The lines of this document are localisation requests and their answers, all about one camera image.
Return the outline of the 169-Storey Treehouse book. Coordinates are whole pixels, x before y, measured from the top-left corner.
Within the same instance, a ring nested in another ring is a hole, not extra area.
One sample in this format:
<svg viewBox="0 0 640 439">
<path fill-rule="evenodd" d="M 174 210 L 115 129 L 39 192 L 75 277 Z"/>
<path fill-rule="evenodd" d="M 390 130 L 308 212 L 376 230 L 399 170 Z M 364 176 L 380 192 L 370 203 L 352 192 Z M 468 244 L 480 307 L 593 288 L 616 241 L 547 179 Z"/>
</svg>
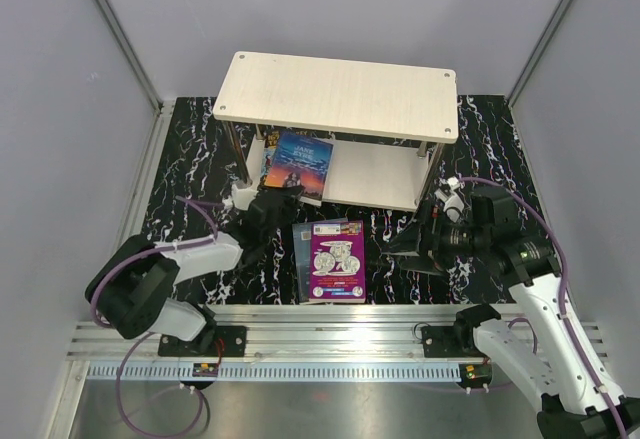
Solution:
<svg viewBox="0 0 640 439">
<path fill-rule="evenodd" d="M 260 185 L 268 188 L 307 188 L 313 176 L 314 140 L 308 135 L 274 130 L 266 138 Z"/>
</svg>

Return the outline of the Jane Eyre book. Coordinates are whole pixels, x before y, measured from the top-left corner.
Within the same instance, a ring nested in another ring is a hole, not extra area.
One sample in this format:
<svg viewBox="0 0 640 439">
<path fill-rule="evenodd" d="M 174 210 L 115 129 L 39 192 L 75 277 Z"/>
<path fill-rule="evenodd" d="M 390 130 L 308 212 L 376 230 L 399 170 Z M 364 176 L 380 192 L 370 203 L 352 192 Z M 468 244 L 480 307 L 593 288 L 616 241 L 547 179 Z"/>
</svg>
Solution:
<svg viewBox="0 0 640 439">
<path fill-rule="evenodd" d="M 302 202 L 321 206 L 333 145 L 289 131 L 271 134 L 268 139 L 260 185 L 281 189 L 301 187 Z"/>
</svg>

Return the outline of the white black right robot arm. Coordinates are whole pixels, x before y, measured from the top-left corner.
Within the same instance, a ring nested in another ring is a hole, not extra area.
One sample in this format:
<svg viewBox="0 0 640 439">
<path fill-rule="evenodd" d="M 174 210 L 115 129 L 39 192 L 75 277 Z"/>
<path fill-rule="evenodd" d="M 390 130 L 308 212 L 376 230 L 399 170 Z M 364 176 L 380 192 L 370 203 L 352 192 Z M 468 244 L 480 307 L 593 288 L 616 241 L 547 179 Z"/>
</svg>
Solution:
<svg viewBox="0 0 640 439">
<path fill-rule="evenodd" d="M 430 274 L 446 273 L 459 255 L 484 262 L 521 307 L 544 354 L 515 337 L 488 304 L 457 313 L 457 351 L 498 365 L 530 402 L 543 437 L 626 438 L 639 428 L 639 400 L 610 376 L 584 332 L 563 286 L 556 248 L 521 231 L 521 204 L 503 188 L 478 188 L 468 222 L 423 204 L 385 252 L 404 270 Z"/>
</svg>

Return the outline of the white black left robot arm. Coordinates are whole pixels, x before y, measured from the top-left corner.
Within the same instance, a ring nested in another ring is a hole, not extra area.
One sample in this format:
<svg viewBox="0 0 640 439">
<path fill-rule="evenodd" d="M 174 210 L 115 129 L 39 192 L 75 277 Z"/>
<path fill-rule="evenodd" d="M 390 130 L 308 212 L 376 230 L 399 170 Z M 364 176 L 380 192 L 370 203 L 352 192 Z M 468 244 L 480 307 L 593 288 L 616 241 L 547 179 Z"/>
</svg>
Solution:
<svg viewBox="0 0 640 439">
<path fill-rule="evenodd" d="M 92 320 L 124 339 L 161 334 L 194 356 L 206 355 L 218 338 L 215 315 L 174 299 L 174 286 L 261 260 L 276 232 L 292 223 L 302 193 L 301 186 L 261 190 L 223 228 L 206 216 L 211 232 L 204 237 L 172 242 L 129 237 L 85 290 Z"/>
</svg>

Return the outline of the dark blue book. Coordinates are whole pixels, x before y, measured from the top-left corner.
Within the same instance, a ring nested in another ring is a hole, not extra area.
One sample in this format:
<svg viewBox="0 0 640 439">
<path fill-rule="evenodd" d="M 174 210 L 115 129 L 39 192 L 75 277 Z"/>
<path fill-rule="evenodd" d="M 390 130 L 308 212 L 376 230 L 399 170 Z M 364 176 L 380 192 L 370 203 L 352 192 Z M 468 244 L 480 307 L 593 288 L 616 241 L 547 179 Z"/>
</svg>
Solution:
<svg viewBox="0 0 640 439">
<path fill-rule="evenodd" d="M 340 233 L 345 217 L 293 225 L 295 268 L 298 300 L 300 303 L 343 301 L 345 287 L 337 281 L 336 272 L 342 272 L 342 263 L 350 255 L 350 247 L 342 245 L 313 247 L 316 225 L 330 232 Z"/>
</svg>

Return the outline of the purple puzzle book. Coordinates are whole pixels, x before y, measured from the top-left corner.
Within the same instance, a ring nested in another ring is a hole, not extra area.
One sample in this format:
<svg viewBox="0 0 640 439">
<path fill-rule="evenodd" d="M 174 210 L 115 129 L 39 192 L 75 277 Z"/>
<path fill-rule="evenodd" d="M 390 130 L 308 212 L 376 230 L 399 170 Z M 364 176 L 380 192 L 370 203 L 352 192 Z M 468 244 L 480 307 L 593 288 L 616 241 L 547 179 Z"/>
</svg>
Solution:
<svg viewBox="0 0 640 439">
<path fill-rule="evenodd" d="M 311 229 L 309 301 L 364 303 L 365 282 L 363 223 L 315 223 Z"/>
</svg>

